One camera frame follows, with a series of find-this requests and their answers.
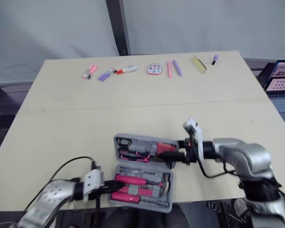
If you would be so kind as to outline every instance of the yellow sticky note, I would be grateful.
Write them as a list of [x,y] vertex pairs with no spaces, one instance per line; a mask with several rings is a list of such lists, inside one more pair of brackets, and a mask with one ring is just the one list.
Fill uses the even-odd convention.
[[205,65],[198,58],[196,58],[196,56],[193,56],[192,62],[196,65],[201,73],[204,73],[207,70]]

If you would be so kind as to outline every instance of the metal frame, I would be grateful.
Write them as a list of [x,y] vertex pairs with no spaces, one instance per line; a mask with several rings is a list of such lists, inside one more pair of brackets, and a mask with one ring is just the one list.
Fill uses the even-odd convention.
[[123,0],[105,0],[109,12],[115,43],[120,56],[130,55]]

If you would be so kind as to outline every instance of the toy calculator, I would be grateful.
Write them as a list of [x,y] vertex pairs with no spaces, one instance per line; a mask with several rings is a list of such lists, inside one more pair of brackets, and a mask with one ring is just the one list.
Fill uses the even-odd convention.
[[150,63],[147,67],[147,73],[149,75],[159,75],[162,72],[161,64]]

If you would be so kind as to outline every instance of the purple highlighter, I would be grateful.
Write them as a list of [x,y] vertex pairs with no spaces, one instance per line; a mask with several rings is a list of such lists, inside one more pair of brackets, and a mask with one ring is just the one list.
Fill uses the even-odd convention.
[[179,76],[182,76],[181,69],[180,69],[179,65],[177,64],[176,60],[173,60],[173,65],[176,69],[176,72],[179,74]]
[[98,78],[99,81],[103,82],[105,81],[112,73],[116,72],[114,68],[110,68],[106,72],[104,72],[100,77]]

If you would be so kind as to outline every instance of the beige table surface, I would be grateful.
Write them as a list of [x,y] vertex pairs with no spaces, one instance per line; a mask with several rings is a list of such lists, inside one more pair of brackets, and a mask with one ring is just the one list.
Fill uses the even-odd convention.
[[[184,139],[182,124],[191,116],[199,122],[205,140],[235,137],[266,147],[285,191],[285,123],[269,99],[76,109],[17,115],[0,148],[0,210],[23,210],[53,172],[76,156],[92,156],[109,180],[118,164],[113,144],[116,133]],[[75,161],[57,178],[83,176],[89,167],[89,161]],[[208,161],[206,170],[221,172],[222,165]],[[244,196],[236,177],[208,180],[194,163],[178,163],[172,171],[174,202]],[[106,196],[101,205],[109,206]],[[89,202],[84,207],[93,206]]]
[[[214,54],[219,54],[219,59],[213,66]],[[204,74],[191,61],[194,53],[46,60],[19,112],[267,98],[238,51],[195,55],[208,68]],[[167,61],[174,59],[183,76],[178,76],[172,67],[173,76],[169,79]],[[146,73],[147,65],[154,62],[163,66],[159,76]],[[99,65],[95,76],[82,79],[91,64]],[[97,79],[111,67],[120,69],[131,64],[138,64],[140,69],[111,75],[104,82]]]

